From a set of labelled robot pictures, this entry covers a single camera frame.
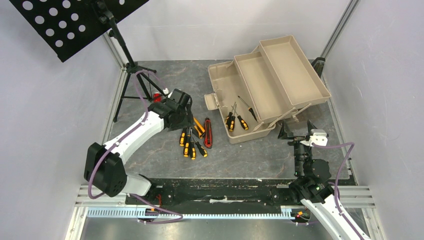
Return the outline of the screwdriver yellow black extra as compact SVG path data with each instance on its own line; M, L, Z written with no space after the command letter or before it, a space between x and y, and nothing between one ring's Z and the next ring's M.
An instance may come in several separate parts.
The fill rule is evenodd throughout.
M248 124L246 123L246 121L235 111L235 114L240 122L240 125L242 126L242 128L247 131L249 129Z

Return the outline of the beige plastic tool box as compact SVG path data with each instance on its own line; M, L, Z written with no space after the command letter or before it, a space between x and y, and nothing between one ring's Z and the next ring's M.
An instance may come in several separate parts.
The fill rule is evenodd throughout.
M261 40L252 52L212 64L207 71L212 93L205 95L205 104L220 112L231 144L263 138L278 121L296 118L331 97L293 35ZM238 96L253 108L257 122ZM248 130L242 128L236 114L233 132L226 127L234 102Z

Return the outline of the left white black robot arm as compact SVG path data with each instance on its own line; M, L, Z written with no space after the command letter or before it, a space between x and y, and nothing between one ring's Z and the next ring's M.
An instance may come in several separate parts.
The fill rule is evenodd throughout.
M135 123L105 143L92 143L87 150L83 176L88 197L115 197L120 193L137 195L144 204L157 198L154 183L142 174L129 174L125 164L150 138L162 132L180 130L193 124L192 97L174 89L159 102L150 104Z

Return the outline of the screwdriver black handle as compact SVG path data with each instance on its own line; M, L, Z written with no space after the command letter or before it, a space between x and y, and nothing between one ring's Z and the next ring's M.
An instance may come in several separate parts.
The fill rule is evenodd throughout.
M241 96L237 96L240 100L241 100L241 102L247 107L247 109L248 109L248 111L250 112L250 114L252 115L252 117L253 117L253 119L256 121L256 122L258 122L258 119L257 119L257 117L256 117L256 115L255 115L255 112L254 112L254 110L253 110L253 108L252 107L250 107L248 104L247 104L247 102L241 97Z

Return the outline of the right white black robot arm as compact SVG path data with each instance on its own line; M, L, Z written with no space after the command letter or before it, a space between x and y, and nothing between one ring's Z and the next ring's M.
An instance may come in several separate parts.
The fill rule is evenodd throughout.
M332 176L329 162L313 158L313 148L331 150L349 147L342 161L345 164L355 144L347 142L328 145L328 133L318 129L310 120L307 121L307 129L306 135L295 135L285 120L281 122L278 138L286 140L293 147L294 153L296 179L288 186L289 199L309 209L335 240L370 239L341 203L338 186L340 177L337 175L334 183L329 183Z

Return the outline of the screwdriver yellow black sideways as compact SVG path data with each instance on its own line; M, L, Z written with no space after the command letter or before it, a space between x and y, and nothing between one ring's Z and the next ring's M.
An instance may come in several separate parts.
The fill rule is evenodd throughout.
M231 119L230 119L230 122L229 122L229 127L228 127L228 131L229 131L229 132L233 132L233 131L234 131L234 125L235 125L235 110L236 110L236 107L234 108L233 115L232 115L232 117L231 117Z

